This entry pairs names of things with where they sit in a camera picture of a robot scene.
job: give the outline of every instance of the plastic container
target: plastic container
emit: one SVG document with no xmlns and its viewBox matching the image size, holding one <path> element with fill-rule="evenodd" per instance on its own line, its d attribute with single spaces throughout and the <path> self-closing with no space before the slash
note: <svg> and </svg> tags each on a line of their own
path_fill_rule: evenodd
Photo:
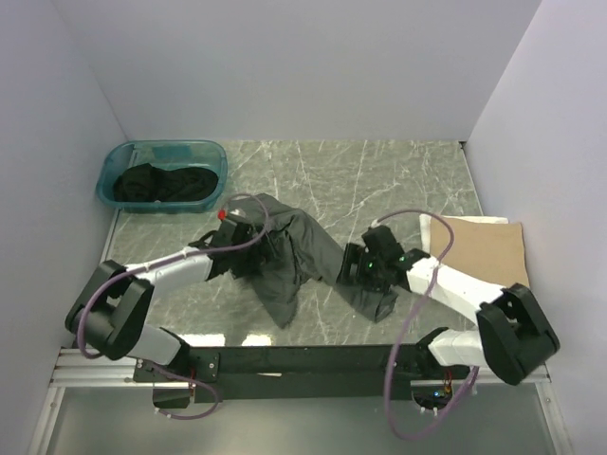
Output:
<svg viewBox="0 0 607 455">
<path fill-rule="evenodd" d="M 217 188 L 207 198 L 192 202 L 119 202 L 114 183 L 128 168 L 150 163 L 171 171 L 203 167 L 217 174 Z M 108 206 L 135 213 L 201 212 L 213 208 L 226 187 L 228 159 L 223 147 L 209 140 L 136 140 L 114 149 L 106 158 L 97 182 L 97 196 Z"/>
</svg>

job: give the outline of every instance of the wire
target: wire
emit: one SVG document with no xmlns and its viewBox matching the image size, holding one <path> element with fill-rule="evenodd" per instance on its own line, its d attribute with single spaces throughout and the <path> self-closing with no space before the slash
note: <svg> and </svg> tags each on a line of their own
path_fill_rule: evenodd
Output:
<svg viewBox="0 0 607 455">
<path fill-rule="evenodd" d="M 395 362 L 396 362 L 396 358 L 398 357 L 398 352 L 400 351 L 400 345 L 402 344 L 402 341 L 403 341 L 405 335 L 407 334 L 407 331 L 409 330 L 409 326 L 411 325 L 411 322 L 417 316 L 417 314 L 419 313 L 419 310 L 422 308 L 424 303 L 426 303 L 426 301 L 428 301 L 428 299 L 430 298 L 430 294 L 438 280 L 438 270 L 440 268 L 440 265 L 441 265 L 443 259 L 445 258 L 445 256 L 447 255 L 447 253 L 449 253 L 449 251 L 451 250 L 451 247 L 453 246 L 453 242 L 455 240 L 455 234 L 453 233 L 453 229 L 451 228 L 449 223 L 447 223 L 442 217 L 440 217 L 434 213 L 430 213 L 428 211 L 420 210 L 420 209 L 404 209 L 404 210 L 393 211 L 392 213 L 388 213 L 387 215 L 384 215 L 381 218 L 376 219 L 376 221 L 374 221 L 374 225 L 381 223 L 382 221 L 387 220 L 388 218 L 392 218 L 393 216 L 404 214 L 404 213 L 419 213 L 419 214 L 431 216 L 432 218 L 434 218 L 435 220 L 440 222 L 445 228 L 447 228 L 447 231 L 449 232 L 449 242 L 447 243 L 447 246 L 445 247 L 445 249 L 436 258 L 436 260 L 438 261 L 438 265 L 432 271 L 432 278 L 430 280 L 430 283 L 428 284 L 428 288 L 426 289 L 424 294 L 419 299 L 417 299 L 417 301 L 415 302 L 414 306 L 411 309 L 411 312 L 409 313 L 409 315 L 407 315 L 407 317 L 405 318 L 405 320 L 402 323 L 400 333 L 398 334 L 398 337 L 396 338 L 395 344 L 392 346 L 392 349 L 390 350 L 390 355 L 388 357 L 388 364 L 386 365 L 386 374 L 384 376 L 383 408 L 384 408 L 384 412 L 386 414 L 386 418 L 388 420 L 388 425 L 390 426 L 392 433 L 397 438 L 405 440 L 405 441 L 417 441 L 419 439 L 422 439 L 422 438 L 428 436 L 432 431 L 434 431 L 441 424 L 443 419 L 449 414 L 451 409 L 457 405 L 460 398 L 467 391 L 469 391 L 472 388 L 472 386 L 474 385 L 474 382 L 476 382 L 476 377 L 478 376 L 478 367 L 474 367 L 471 369 L 464 384 L 458 388 L 457 392 L 455 393 L 453 398 L 450 400 L 450 402 L 447 404 L 447 406 L 444 407 L 438 413 L 437 417 L 434 419 L 434 421 L 430 425 L 428 425 L 427 427 L 425 427 L 424 429 L 422 429 L 421 431 L 419 431 L 416 434 L 403 433 L 396 427 L 395 417 L 393 416 L 392 410 L 390 407 L 390 398 L 392 396 L 392 382 L 393 382 L 394 375 L 395 375 Z"/>
<path fill-rule="evenodd" d="M 242 197 L 242 196 L 253 198 L 255 200 L 255 202 L 257 202 L 257 204 L 259 204 L 259 206 L 264 211 L 264 216 L 265 216 L 264 226 L 263 226 L 262 230 L 255 237 L 253 237 L 248 242 L 244 242 L 241 245 L 221 246 L 221 247 L 217 247 L 217 248 L 206 248 L 206 249 L 197 249 L 197 250 L 187 250 L 185 253 L 179 252 L 179 253 L 176 253 L 169 257 L 162 258 L 160 260 L 151 261 L 150 263 L 147 264 L 147 266 L 142 265 L 140 267 L 132 268 L 125 272 L 119 273 L 115 277 L 112 277 L 111 279 L 109 279 L 107 282 L 102 284 L 99 287 L 99 289 L 97 289 L 97 291 L 95 291 L 93 293 L 93 295 L 88 300 L 88 302 L 86 303 L 86 305 L 84 306 L 84 308 L 82 310 L 80 320 L 78 322 L 78 330 L 76 332 L 76 343 L 78 345 L 78 349 L 81 352 L 81 354 L 88 359 L 99 358 L 102 356 L 102 353 L 91 354 L 88 351 L 86 351 L 86 341 L 84 339 L 84 328 L 86 327 L 86 320 L 88 319 L 88 315 L 90 314 L 91 309 L 95 305 L 95 302 L 103 295 L 104 292 L 106 292 L 116 282 L 119 282 L 121 280 L 124 280 L 125 278 L 132 277 L 134 275 L 137 275 L 137 274 L 145 272 L 145 271 L 155 270 L 155 269 L 157 269 L 159 267 L 163 267 L 165 265 L 183 261 L 184 259 L 190 258 L 192 256 L 200 256 L 200 255 L 209 254 L 209 253 L 227 253 L 230 251 L 238 251 L 239 249 L 247 248 L 247 247 L 252 246 L 252 245 L 256 244 L 257 242 L 259 242 L 264 237 L 264 235 L 266 235 L 266 233 L 268 232 L 269 224 L 270 224 L 269 213 L 267 211 L 267 207 L 264 205 L 264 203 L 261 201 L 261 199 L 259 199 L 257 196 L 255 196 L 253 194 L 249 194 L 247 192 L 240 192 L 240 193 L 237 193 L 237 194 L 231 196 L 224 203 L 224 205 L 222 206 L 221 209 L 223 209 L 230 201 L 232 201 L 238 197 Z M 162 413 L 163 415 L 167 415 L 169 417 L 175 418 L 176 420 L 194 420 L 194 419 L 200 419 L 202 417 L 206 417 L 207 415 L 214 412 L 217 409 L 217 407 L 219 406 L 219 401 L 220 401 L 219 393 L 217 392 L 216 389 L 214 389 L 209 384 L 205 384 L 204 382 L 198 381 L 197 379 L 192 380 L 191 378 L 182 376 L 180 374 L 171 373 L 171 372 L 167 371 L 165 368 L 163 368 L 162 366 L 157 365 L 155 362 L 153 362 L 149 359 L 142 359 L 142 360 L 150 361 L 153 364 L 153 368 L 155 370 L 157 370 L 159 373 L 161 373 L 162 375 L 164 375 L 165 377 L 167 377 L 169 379 L 175 379 L 178 381 L 188 382 L 188 383 L 193 382 L 194 384 L 196 384 L 196 386 L 202 387 L 203 389 L 210 391 L 214 397 L 214 403 L 212 404 L 212 406 L 205 412 L 202 412 L 201 414 L 183 416 L 183 415 L 170 414 L 169 412 L 167 412 L 165 410 L 160 410 L 159 412 Z"/>
</svg>

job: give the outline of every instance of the gray marble surface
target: gray marble surface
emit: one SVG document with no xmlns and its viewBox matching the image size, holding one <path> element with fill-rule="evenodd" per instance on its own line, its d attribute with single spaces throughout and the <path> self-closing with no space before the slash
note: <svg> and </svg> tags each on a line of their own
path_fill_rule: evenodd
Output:
<svg viewBox="0 0 607 455">
<path fill-rule="evenodd" d="M 240 191 L 267 192 L 315 216 L 344 245 L 378 216 L 403 208 L 445 215 L 479 215 L 478 198 L 457 142 L 225 141 L 229 184 L 221 202 Z M 204 214 L 121 212 L 108 257 L 139 263 L 172 253 L 217 226 Z M 419 247 L 414 215 L 389 223 L 406 248 Z M 251 289 L 229 275 L 193 284 L 153 302 L 148 322 L 166 327 L 193 345 L 316 345 L 392 343 L 415 297 L 400 292 L 395 311 L 374 324 L 355 314 L 323 283 L 306 283 L 297 317 L 276 327 Z M 431 301 L 410 327 L 415 342 L 432 329 L 469 328 L 463 317 Z"/>
</svg>

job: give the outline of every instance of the white wall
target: white wall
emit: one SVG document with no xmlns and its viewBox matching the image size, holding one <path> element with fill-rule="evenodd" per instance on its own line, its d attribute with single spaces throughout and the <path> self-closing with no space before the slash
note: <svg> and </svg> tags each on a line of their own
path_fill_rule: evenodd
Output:
<svg viewBox="0 0 607 455">
<path fill-rule="evenodd" d="M 132 138 L 467 139 L 540 0 L 53 0 Z"/>
<path fill-rule="evenodd" d="M 549 363 L 578 454 L 607 453 L 607 3 L 544 0 L 467 152 L 484 209 L 520 220 L 561 338 Z"/>
<path fill-rule="evenodd" d="M 105 154 L 124 140 L 47 0 L 0 6 L 0 453 L 24 453 L 110 213 Z"/>
</svg>

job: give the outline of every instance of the gray garment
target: gray garment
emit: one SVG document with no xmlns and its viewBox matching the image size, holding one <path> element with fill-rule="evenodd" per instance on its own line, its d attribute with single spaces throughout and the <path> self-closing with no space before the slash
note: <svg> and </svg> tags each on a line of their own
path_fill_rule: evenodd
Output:
<svg viewBox="0 0 607 455">
<path fill-rule="evenodd" d="M 309 279 L 323 281 L 352 308 L 373 322 L 386 318 L 394 309 L 397 294 L 370 292 L 358 285 L 337 285 L 343 249 L 301 209 L 281 204 L 272 196 L 258 194 L 271 220 L 269 240 L 278 252 L 276 261 L 261 266 L 247 277 L 257 297 L 276 324 L 284 328 L 297 311 L 297 292 Z M 265 215 L 252 198 L 231 201 L 229 210 L 239 209 L 254 224 L 262 225 Z"/>
</svg>

